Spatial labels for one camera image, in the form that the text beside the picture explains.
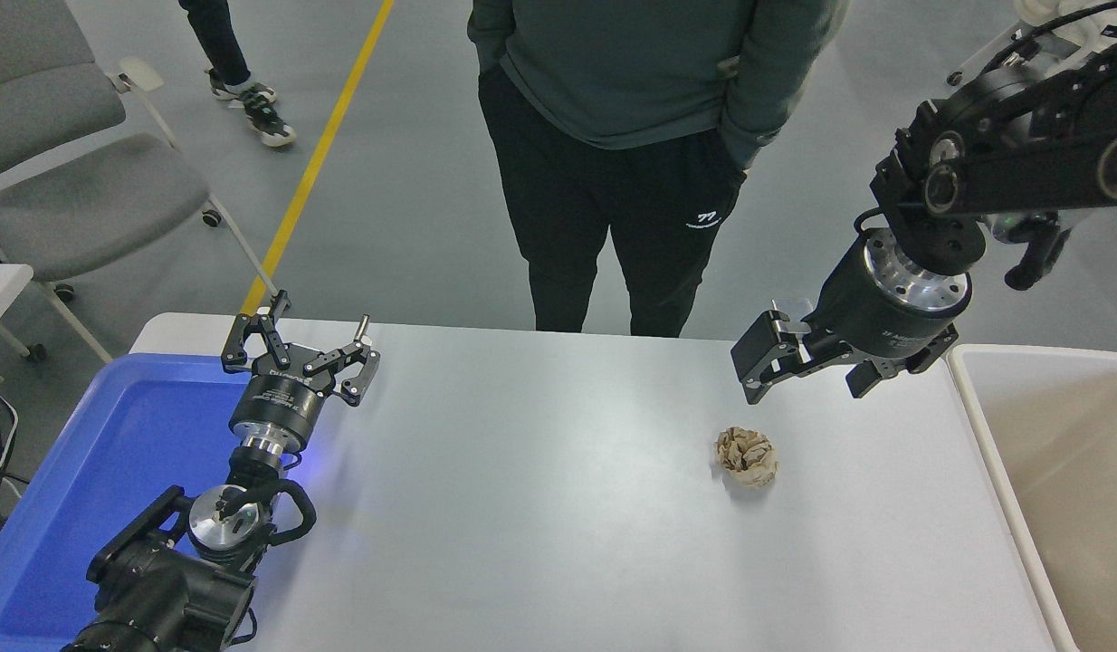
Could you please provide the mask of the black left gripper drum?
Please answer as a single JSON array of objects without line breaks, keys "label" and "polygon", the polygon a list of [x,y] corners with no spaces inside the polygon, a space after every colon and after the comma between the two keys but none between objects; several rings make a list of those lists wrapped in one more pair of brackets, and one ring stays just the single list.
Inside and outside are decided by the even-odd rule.
[{"label": "black left gripper drum", "polygon": [[330,389],[278,370],[252,374],[229,418],[235,437],[269,434],[281,439],[285,451],[309,445]]}]

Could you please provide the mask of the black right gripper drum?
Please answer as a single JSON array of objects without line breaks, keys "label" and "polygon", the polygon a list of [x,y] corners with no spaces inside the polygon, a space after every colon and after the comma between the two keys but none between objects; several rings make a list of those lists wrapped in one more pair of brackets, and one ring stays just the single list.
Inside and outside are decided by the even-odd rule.
[{"label": "black right gripper drum", "polygon": [[806,315],[812,356],[851,349],[919,374],[957,338],[960,276],[915,263],[894,238],[857,238]]}]

